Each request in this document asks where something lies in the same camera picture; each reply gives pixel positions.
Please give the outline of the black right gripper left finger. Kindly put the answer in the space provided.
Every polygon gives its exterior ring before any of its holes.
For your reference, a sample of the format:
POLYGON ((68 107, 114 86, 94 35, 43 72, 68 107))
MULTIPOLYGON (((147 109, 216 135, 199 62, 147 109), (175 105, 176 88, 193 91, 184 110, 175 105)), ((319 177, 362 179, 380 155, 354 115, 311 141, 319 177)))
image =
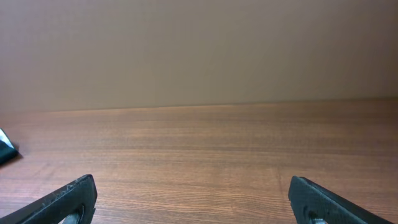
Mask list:
POLYGON ((1 218, 3 224, 90 224, 98 193, 91 174, 83 175, 52 193, 1 218))

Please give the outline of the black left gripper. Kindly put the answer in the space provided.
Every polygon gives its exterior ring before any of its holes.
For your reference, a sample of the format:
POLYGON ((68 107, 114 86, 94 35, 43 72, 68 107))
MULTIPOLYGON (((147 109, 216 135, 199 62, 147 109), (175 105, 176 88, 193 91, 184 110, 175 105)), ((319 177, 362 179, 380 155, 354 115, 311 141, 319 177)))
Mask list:
POLYGON ((13 145, 7 134, 1 129, 1 151, 0 151, 0 163, 1 165, 9 162, 13 158, 19 155, 18 150, 13 145))

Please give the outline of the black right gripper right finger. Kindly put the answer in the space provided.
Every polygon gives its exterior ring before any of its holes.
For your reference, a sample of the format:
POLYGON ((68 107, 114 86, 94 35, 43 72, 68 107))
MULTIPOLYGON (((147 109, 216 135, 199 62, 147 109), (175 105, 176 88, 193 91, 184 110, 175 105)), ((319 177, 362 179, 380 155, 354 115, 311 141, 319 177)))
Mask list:
POLYGON ((288 198, 298 224, 392 224, 305 177, 292 177, 288 198))

